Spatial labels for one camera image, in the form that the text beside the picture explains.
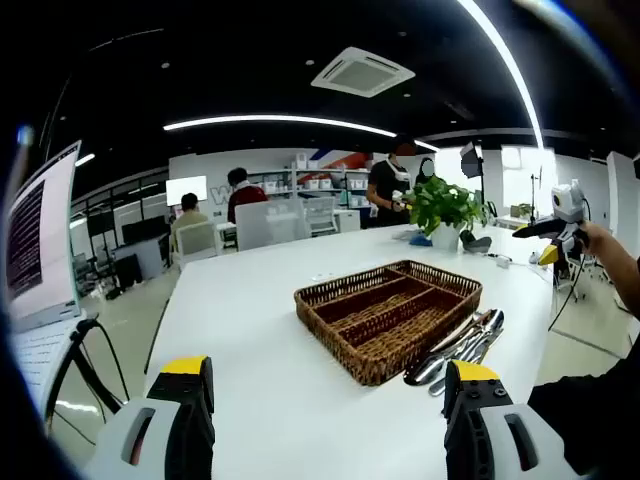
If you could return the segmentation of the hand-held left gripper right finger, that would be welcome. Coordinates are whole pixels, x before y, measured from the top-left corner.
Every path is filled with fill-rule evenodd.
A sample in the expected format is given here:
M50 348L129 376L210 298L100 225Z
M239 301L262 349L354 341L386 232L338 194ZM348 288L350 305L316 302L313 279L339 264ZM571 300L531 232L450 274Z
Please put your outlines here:
M515 404L491 369L446 369L443 415L449 479L577 479L564 442L527 404Z

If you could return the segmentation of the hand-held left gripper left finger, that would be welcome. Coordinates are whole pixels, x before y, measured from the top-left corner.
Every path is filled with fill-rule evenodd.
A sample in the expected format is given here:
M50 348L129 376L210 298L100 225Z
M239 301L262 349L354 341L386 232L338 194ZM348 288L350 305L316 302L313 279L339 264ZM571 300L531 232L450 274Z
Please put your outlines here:
M165 365L144 397L100 431L89 479L210 479L215 429L211 358Z

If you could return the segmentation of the person's right hand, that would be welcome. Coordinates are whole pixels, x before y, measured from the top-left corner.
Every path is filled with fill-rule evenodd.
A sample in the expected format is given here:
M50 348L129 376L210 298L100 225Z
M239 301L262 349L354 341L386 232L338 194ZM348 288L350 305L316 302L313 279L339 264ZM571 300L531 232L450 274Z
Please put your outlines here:
M583 221L579 225L581 233L578 240L581 243L582 251L585 254L597 257L606 240L610 237L610 232L598 224L590 221Z

